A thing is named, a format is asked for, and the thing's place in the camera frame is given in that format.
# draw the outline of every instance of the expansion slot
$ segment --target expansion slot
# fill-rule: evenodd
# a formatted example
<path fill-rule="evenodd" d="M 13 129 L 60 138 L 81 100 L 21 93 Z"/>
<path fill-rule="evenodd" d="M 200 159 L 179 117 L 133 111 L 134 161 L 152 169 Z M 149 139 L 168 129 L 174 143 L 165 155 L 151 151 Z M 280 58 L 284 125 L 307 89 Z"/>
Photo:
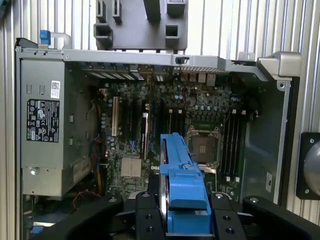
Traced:
<path fill-rule="evenodd" d="M 120 99 L 118 96 L 113 97 L 113 105 L 112 105 L 112 127 L 111 127 L 111 135 L 118 135 L 118 125 L 119 125 L 119 104 Z"/>
<path fill-rule="evenodd" d="M 130 123 L 130 132 L 131 136 L 130 139 L 132 141 L 137 139 L 137 128 L 138 128 L 138 119 L 139 113 L 138 113 L 138 101 L 137 99 L 133 99 L 131 102 L 131 123 Z"/>
<path fill-rule="evenodd" d="M 141 104 L 142 123 L 140 128 L 140 158 L 146 160 L 149 137 L 149 105 L 145 100 Z"/>

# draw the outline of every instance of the corrugated metal panel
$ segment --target corrugated metal panel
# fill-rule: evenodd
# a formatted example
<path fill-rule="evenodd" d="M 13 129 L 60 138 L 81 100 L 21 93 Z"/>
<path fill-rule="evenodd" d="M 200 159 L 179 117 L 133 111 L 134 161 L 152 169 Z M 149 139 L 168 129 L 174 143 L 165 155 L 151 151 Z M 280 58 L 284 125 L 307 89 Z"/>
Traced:
<path fill-rule="evenodd" d="M 95 0 L 16 0 L 0 23 L 1 123 L 5 122 L 5 149 L 0 155 L 0 169 L 6 169 L 7 181 L 0 182 L 0 236 L 15 220 L 4 213 L 13 211 L 14 187 L 14 43 L 16 37 L 38 42 L 39 29 L 65 32 L 72 36 L 75 49 L 96 49 L 93 38 Z M 297 133 L 292 155 L 288 209 L 319 224 L 318 201 L 301 201 L 295 197 L 299 135 L 303 131 L 320 131 L 319 65 L 320 0 L 189 0 L 187 54 L 217 55 L 236 59 L 238 52 L 253 52 L 256 57 L 275 51 L 302 53 L 301 95 L 297 114 Z M 60 48 L 55 40 L 51 47 Z"/>

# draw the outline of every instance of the pcie slot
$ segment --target pcie slot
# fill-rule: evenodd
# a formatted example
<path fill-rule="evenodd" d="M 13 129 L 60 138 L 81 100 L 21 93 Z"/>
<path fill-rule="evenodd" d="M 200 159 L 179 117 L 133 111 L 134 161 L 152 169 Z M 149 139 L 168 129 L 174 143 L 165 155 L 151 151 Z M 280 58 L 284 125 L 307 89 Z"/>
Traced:
<path fill-rule="evenodd" d="M 120 99 L 118 96 L 113 97 L 113 105 L 112 105 L 112 127 L 111 127 L 111 135 L 118 135 L 118 125 L 119 125 L 119 104 Z"/>
<path fill-rule="evenodd" d="M 138 116 L 138 101 L 134 98 L 131 102 L 130 138 L 132 141 L 137 139 Z"/>
<path fill-rule="evenodd" d="M 149 108 L 145 100 L 141 104 L 142 123 L 140 128 L 140 158 L 146 160 L 149 135 Z"/>
<path fill-rule="evenodd" d="M 122 141 L 128 139 L 128 133 L 130 129 L 129 121 L 131 121 L 131 109 L 129 108 L 129 101 L 127 99 L 122 100 L 121 104 L 121 128 L 122 128 Z"/>

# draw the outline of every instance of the chipset heatsink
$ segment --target chipset heatsink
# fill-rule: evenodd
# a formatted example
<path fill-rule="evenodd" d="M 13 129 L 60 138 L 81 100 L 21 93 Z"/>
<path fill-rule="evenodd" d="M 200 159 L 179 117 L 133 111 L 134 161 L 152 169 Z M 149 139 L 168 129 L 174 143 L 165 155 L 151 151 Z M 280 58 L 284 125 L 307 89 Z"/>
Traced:
<path fill-rule="evenodd" d="M 124 178 L 140 178 L 141 177 L 140 158 L 124 157 L 121 160 L 121 177 Z"/>

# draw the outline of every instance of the pci slot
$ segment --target pci slot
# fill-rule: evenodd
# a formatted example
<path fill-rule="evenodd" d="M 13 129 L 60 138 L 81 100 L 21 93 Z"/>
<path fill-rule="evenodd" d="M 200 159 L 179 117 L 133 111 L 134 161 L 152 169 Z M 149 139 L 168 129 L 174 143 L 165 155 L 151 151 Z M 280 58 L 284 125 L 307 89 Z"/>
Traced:
<path fill-rule="evenodd" d="M 112 105 L 112 127 L 111 127 L 111 135 L 117 136 L 119 133 L 119 104 L 120 99 L 118 96 L 113 97 L 113 105 Z"/>

